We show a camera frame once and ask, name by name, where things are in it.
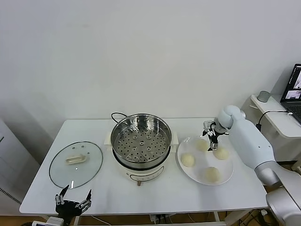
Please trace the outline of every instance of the white shelf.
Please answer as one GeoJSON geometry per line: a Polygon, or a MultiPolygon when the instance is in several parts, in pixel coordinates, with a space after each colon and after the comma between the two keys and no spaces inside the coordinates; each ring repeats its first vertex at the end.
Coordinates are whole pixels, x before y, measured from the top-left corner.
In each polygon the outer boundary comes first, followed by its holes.
{"type": "MultiPolygon", "coordinates": [[[[264,113],[267,111],[285,111],[280,103],[281,95],[272,95],[266,103],[257,99],[256,95],[251,95],[251,100],[258,109],[264,113]]],[[[301,138],[301,125],[291,115],[285,113],[267,113],[265,116],[277,132],[285,138],[301,138]]]]}
{"type": "MultiPolygon", "coordinates": [[[[179,142],[188,136],[201,134],[203,121],[209,119],[166,119],[179,142]]],[[[85,185],[68,190],[65,199],[82,201],[92,189],[92,206],[84,215],[122,215],[208,212],[266,208],[266,191],[254,171],[244,165],[231,148],[227,136],[221,136],[229,147],[235,170],[232,178],[220,186],[206,186],[186,176],[170,153],[163,174],[140,187],[121,175],[112,152],[104,140],[115,125],[113,120],[67,120],[53,142],[36,175],[20,211],[28,214],[54,215],[55,194],[61,188],[49,179],[48,171],[54,156],[67,145],[90,141],[103,151],[103,165],[97,175],[85,185]]]]}

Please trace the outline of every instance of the floor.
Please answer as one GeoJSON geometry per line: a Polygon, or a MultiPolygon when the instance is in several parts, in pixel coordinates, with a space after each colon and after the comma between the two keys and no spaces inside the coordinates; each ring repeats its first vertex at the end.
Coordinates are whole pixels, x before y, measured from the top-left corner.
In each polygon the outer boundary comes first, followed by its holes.
{"type": "MultiPolygon", "coordinates": [[[[226,216],[226,212],[220,212],[219,217],[223,220],[226,216]]],[[[154,223],[150,221],[149,215],[130,215],[130,216],[98,216],[101,220],[104,220],[112,225],[153,225],[154,223]]],[[[45,222],[41,217],[7,217],[0,216],[0,225],[4,226],[21,226],[23,223],[32,222],[34,220],[45,222]]],[[[194,222],[208,222],[214,221],[213,213],[191,213],[191,214],[176,214],[171,216],[171,218],[166,219],[167,224],[179,224],[179,223],[193,223],[194,222]]],[[[242,218],[245,226],[259,226],[259,224],[252,219],[250,216],[245,216],[242,218]]],[[[94,226],[94,225],[106,225],[103,222],[100,222],[91,216],[83,216],[80,218],[79,225],[83,226],[94,226]]]]}

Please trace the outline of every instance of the glass pot lid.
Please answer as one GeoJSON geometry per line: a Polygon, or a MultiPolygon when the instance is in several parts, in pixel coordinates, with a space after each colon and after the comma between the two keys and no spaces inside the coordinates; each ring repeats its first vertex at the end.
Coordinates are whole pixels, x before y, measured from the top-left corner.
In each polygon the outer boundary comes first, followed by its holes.
{"type": "Polygon", "coordinates": [[[103,162],[101,149],[91,142],[73,143],[61,150],[49,167],[51,181],[64,188],[76,188],[89,182],[103,162]]]}

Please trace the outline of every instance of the steamed bun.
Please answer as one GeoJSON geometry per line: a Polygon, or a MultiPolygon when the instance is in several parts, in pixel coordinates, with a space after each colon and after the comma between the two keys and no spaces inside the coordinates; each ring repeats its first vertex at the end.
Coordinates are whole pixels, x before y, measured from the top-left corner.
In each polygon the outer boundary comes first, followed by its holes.
{"type": "Polygon", "coordinates": [[[195,158],[192,154],[184,153],[181,155],[181,162],[186,167],[193,167],[195,165],[195,158]]]}
{"type": "Polygon", "coordinates": [[[219,147],[213,151],[213,155],[219,160],[226,160],[229,157],[229,151],[223,147],[219,147]]]}
{"type": "Polygon", "coordinates": [[[215,182],[218,182],[222,178],[222,175],[221,175],[221,173],[219,172],[219,170],[217,168],[215,168],[215,167],[208,167],[205,170],[205,178],[209,182],[215,183],[215,182]]]}
{"type": "Polygon", "coordinates": [[[196,147],[200,151],[207,152],[208,149],[209,149],[209,144],[204,139],[197,139],[196,140],[196,147]]]}

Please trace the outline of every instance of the white robotic arm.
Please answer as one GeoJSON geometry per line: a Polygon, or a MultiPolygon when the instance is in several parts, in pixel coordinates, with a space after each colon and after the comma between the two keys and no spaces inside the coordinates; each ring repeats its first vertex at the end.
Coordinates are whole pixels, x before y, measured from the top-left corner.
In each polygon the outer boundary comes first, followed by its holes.
{"type": "Polygon", "coordinates": [[[210,149],[218,147],[217,137],[228,132],[229,140],[245,165],[268,186],[278,189],[267,194],[266,199],[276,217],[287,226],[301,225],[301,176],[279,166],[272,145],[246,120],[240,109],[229,105],[214,121],[204,123],[210,139],[210,149]]]}

